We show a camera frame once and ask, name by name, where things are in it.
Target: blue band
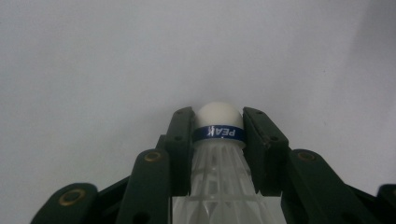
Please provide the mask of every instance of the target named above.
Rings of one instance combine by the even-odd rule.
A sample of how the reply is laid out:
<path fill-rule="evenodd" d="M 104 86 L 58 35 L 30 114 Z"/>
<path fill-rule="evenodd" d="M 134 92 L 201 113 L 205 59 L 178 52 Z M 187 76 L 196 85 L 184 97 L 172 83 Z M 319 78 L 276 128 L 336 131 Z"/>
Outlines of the blue band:
<path fill-rule="evenodd" d="M 244 141 L 244 130 L 229 125 L 211 125 L 195 130 L 192 135 L 192 141 L 200 141 L 210 138 L 228 138 L 238 141 Z"/>

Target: white background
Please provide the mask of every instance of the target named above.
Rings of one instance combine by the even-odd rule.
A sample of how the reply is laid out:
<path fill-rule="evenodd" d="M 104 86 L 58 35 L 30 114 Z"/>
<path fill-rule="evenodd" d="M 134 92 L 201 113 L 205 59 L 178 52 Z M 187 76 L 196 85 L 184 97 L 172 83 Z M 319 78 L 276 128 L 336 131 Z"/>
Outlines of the white background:
<path fill-rule="evenodd" d="M 0 218 L 29 223 L 74 182 L 99 189 L 174 111 L 267 113 L 292 148 L 376 194 L 396 182 L 393 0 L 3 0 Z"/>

